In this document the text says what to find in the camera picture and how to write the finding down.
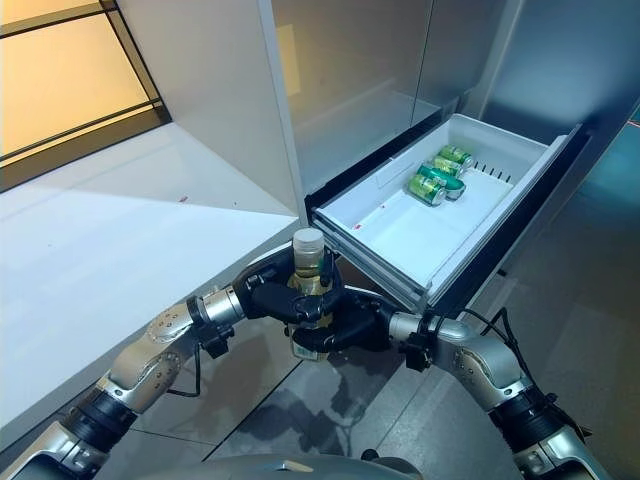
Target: white bottle cap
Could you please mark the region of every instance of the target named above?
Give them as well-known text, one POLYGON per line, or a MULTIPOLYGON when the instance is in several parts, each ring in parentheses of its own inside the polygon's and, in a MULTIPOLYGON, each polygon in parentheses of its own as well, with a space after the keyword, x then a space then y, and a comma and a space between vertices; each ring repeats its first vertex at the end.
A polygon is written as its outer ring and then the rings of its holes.
POLYGON ((324 249, 324 234, 317 228, 302 228, 293 234, 293 249, 299 253, 316 253, 324 249))

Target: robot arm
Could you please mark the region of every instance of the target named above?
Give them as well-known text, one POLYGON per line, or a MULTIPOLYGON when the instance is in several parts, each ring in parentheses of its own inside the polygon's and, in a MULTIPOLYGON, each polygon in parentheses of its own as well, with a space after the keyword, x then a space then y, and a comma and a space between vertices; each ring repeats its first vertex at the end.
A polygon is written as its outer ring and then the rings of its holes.
POLYGON ((393 315, 389 335, 425 355, 422 363, 414 358, 414 367, 431 361, 458 379, 502 432, 525 478, 563 478, 576 466, 586 478, 612 478, 499 339, 455 320, 423 321, 404 313, 393 315))
POLYGON ((502 431, 526 478, 547 478, 569 462, 594 479, 611 478, 521 370, 509 347, 462 322, 399 312, 380 295, 344 286, 333 256, 327 255, 323 276, 333 288, 325 295, 300 296, 286 286, 294 267, 292 249, 285 246, 247 267, 227 288, 162 312, 69 415, 53 423, 0 480, 93 478, 111 448, 170 389, 197 349, 216 358, 228 351, 233 324, 267 315, 297 325, 293 338, 309 350, 355 345, 379 351, 393 341, 406 354, 408 367, 422 370, 433 363, 448 371, 502 431), (334 321, 328 327, 308 328, 330 312, 334 321))

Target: soda can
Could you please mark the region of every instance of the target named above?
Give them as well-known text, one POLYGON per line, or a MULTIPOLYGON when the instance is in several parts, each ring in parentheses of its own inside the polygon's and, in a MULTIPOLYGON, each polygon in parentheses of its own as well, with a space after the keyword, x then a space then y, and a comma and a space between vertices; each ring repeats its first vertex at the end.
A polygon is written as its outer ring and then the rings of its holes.
POLYGON ((437 206, 442 203, 446 190, 443 180, 427 178, 424 175, 415 174, 409 180, 409 191, 420 200, 431 206, 437 206))
POLYGON ((465 171, 465 168, 459 163, 449 160, 448 158, 441 157, 440 155, 433 157, 433 160, 429 163, 430 164, 427 166, 437 168, 438 170, 441 170, 455 178, 458 178, 465 171))
POLYGON ((439 178, 444 180, 444 189, 447 191, 447 198, 449 200, 457 200, 467 188, 462 180, 459 180, 454 176, 443 172, 442 170, 438 170, 437 168, 431 168, 427 167, 426 165, 422 165, 418 169, 418 174, 423 175, 427 178, 439 178))
POLYGON ((465 170, 470 168, 473 164, 473 157, 470 153, 465 152, 461 148, 454 147, 453 145, 443 147, 438 155, 462 165, 465 170))

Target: white countertop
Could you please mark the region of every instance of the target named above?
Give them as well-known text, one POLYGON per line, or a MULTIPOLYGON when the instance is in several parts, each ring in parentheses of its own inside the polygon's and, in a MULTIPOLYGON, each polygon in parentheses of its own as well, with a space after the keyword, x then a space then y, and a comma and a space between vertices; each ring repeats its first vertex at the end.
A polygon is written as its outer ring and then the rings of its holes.
POLYGON ((0 427, 297 224, 175 124, 0 205, 0 427))

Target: window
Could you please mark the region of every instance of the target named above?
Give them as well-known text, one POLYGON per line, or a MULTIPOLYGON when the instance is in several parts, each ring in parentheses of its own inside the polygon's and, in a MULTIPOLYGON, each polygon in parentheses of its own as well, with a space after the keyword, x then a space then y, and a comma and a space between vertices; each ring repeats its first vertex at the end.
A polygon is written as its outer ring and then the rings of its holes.
POLYGON ((171 120, 116 2, 2 4, 0 191, 171 120))

